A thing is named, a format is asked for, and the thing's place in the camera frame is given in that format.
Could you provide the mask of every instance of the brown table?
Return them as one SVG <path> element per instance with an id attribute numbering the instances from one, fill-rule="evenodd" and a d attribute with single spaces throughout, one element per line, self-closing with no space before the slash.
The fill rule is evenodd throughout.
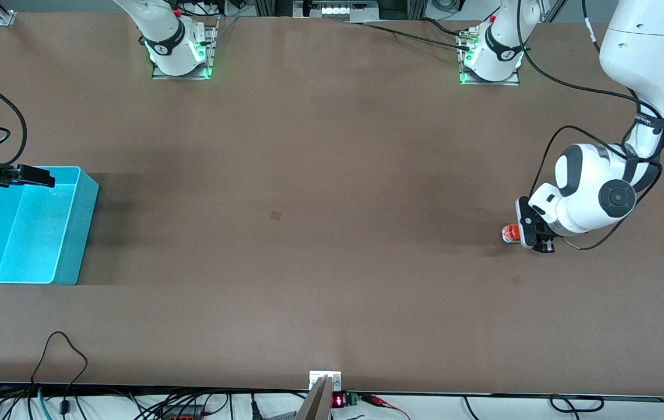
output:
<path id="1" fill-rule="evenodd" d="M 65 330 L 83 382 L 300 388 L 339 369 L 364 389 L 664 396 L 664 176 L 596 251 L 499 235 L 556 128 L 617 141 L 632 104 L 529 67 L 521 87 L 462 86 L 447 48 L 329 20 L 239 21 L 209 82 L 150 80 L 137 38 L 121 14 L 0 30 L 23 162 L 101 186 L 78 286 L 0 285 L 0 380 Z M 531 42 L 547 72 L 623 92 L 583 26 Z M 17 127 L 2 104 L 0 124 Z M 48 356 L 39 380 L 79 369 L 62 341 Z"/>

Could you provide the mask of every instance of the blue bin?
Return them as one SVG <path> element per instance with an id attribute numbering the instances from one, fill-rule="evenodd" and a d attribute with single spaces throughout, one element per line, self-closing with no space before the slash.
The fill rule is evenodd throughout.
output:
<path id="1" fill-rule="evenodd" d="M 78 282 L 98 195 L 79 167 L 44 167 L 55 188 L 0 187 L 0 284 Z"/>

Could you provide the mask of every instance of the white surface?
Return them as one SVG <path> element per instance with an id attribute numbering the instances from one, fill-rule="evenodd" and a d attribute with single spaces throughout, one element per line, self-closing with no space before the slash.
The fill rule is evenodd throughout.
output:
<path id="1" fill-rule="evenodd" d="M 406 411 L 412 420 L 471 420 L 461 397 L 436 397 L 436 396 L 395 396 L 382 395 L 389 403 Z M 257 394 L 257 404 L 263 417 L 269 418 L 287 412 L 297 411 L 302 399 L 292 394 Z M 138 397 L 143 405 L 154 404 L 159 398 Z M 222 406 L 225 397 L 216 395 L 210 398 L 207 410 L 214 411 Z M 233 396 L 233 418 L 235 420 L 250 420 L 251 398 L 249 394 L 235 394 Z M 57 414 L 60 398 L 50 398 L 46 402 L 52 418 L 62 418 Z M 70 399 L 71 412 L 68 420 L 81 420 L 78 406 L 74 399 Z M 89 420 L 129 420 L 138 415 L 137 407 L 124 397 L 82 397 L 81 405 L 86 411 Z M 550 407 L 548 400 L 536 398 L 494 398 L 494 397 L 470 397 L 471 407 L 480 420 L 571 420 L 572 415 L 556 412 Z M 28 419 L 24 404 L 18 404 L 13 411 L 11 420 Z M 38 408 L 36 399 L 32 399 L 34 418 L 42 420 L 44 417 Z M 577 408 L 592 407 L 591 402 L 577 402 Z M 404 416 L 391 409 L 373 407 L 366 403 L 360 403 L 355 407 L 335 409 L 332 415 L 336 420 L 347 420 L 348 418 L 364 415 L 361 420 L 405 420 Z M 582 420 L 654 420 L 664 419 L 664 403 L 660 402 L 629 402 L 629 401 L 607 401 L 606 406 L 600 412 L 592 414 L 581 414 Z M 207 417 L 209 420 L 230 420 L 228 406 L 217 414 Z"/>

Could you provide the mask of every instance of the gray floor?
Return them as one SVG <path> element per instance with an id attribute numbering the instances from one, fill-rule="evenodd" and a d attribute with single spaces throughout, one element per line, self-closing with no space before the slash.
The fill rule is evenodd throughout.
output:
<path id="1" fill-rule="evenodd" d="M 120 12 L 121 9 L 111 0 L 1 0 L 8 8 L 25 12 Z M 427 15 L 434 19 L 470 20 L 483 19 L 497 5 L 499 0 L 469 0 L 465 3 L 463 11 L 450 16 L 436 10 L 428 4 Z M 614 0 L 587 0 L 588 16 L 591 22 L 608 22 L 614 14 L 617 2 Z M 563 11 L 558 15 L 556 22 L 581 23 L 583 16 L 579 0 L 569 0 Z"/>

